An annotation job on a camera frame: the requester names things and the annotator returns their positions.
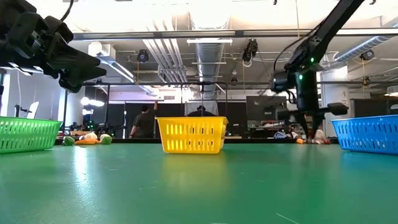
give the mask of plastic basket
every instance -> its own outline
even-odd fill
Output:
[[[55,144],[61,123],[0,117],[0,153],[50,149]]]
[[[216,154],[224,146],[225,117],[156,119],[164,152]]]
[[[331,121],[342,149],[398,154],[398,115]]]

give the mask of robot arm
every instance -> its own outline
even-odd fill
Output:
[[[319,108],[317,92],[317,72],[322,70],[318,64],[326,49],[347,20],[354,14],[364,0],[340,0],[332,12],[309,33],[309,36],[294,50],[292,58],[285,64],[283,71],[274,71],[271,90],[277,93],[295,88],[297,91],[296,111],[281,111],[278,119],[294,115],[304,128],[308,137],[308,128],[304,115],[313,116],[313,131],[325,119],[324,114],[346,114],[348,107],[333,103],[327,108]]]
[[[70,47],[72,40],[63,21],[43,19],[25,0],[0,0],[0,67],[59,77],[61,87],[76,93],[106,70],[97,67],[97,58]]]

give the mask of green table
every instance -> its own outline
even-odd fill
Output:
[[[398,223],[398,157],[338,145],[55,147],[0,156],[0,223]]]

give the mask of yellow basket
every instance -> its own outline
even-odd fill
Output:
[[[224,146],[225,117],[156,118],[163,151],[216,154]]]

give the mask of black shirt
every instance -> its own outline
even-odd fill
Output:
[[[138,128],[136,138],[153,138],[154,137],[155,113],[150,111],[142,113],[134,120],[134,126]]]
[[[202,115],[201,115],[201,110],[191,112],[191,113],[189,113],[187,116],[194,116],[194,117],[202,116]],[[210,112],[208,112],[208,111],[204,111],[204,112],[203,112],[203,116],[216,116],[216,115],[214,115],[214,114],[212,114],[212,113],[210,113]]]

